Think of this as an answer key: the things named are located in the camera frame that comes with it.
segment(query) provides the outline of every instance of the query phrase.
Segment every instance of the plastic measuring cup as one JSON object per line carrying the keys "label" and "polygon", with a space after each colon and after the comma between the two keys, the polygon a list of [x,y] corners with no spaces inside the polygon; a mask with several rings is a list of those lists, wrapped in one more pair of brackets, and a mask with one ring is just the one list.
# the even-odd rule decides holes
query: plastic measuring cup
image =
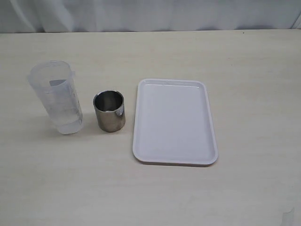
{"label": "plastic measuring cup", "polygon": [[62,134],[76,133],[83,127],[73,74],[66,62],[49,61],[34,66],[27,76],[51,121]]}

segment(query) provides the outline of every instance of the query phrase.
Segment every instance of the plastic tray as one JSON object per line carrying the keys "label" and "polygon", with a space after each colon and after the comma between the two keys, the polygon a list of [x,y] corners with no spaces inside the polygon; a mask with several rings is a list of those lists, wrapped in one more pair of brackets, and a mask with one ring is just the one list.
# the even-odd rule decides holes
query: plastic tray
{"label": "plastic tray", "polygon": [[214,163],[218,152],[205,85],[199,81],[142,80],[133,154],[145,163]]}

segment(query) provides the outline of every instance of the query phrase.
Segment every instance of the white backdrop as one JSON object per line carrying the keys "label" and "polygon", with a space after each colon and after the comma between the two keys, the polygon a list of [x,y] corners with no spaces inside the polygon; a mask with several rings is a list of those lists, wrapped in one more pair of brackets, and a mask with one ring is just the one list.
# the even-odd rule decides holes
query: white backdrop
{"label": "white backdrop", "polygon": [[301,28],[301,0],[0,0],[0,32]]}

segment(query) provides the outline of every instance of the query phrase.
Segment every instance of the wooden table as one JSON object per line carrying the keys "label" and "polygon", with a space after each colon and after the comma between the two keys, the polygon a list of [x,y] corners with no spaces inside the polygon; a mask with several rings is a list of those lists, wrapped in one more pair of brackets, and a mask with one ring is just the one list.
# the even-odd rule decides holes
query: wooden table
{"label": "wooden table", "polygon": [[[0,35],[0,225],[279,226],[301,222],[301,31]],[[25,76],[63,60],[84,128],[60,135]],[[208,168],[132,155],[137,84],[206,84],[219,149]],[[127,122],[97,126],[94,95],[116,89]]]}

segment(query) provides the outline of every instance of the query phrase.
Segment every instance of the metal cup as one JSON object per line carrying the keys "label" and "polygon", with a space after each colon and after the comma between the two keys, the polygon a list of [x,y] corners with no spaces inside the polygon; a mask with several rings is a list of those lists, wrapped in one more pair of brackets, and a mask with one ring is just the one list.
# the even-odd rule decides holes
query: metal cup
{"label": "metal cup", "polygon": [[124,98],[121,93],[106,90],[97,94],[93,105],[99,127],[106,132],[120,130],[126,123]]}

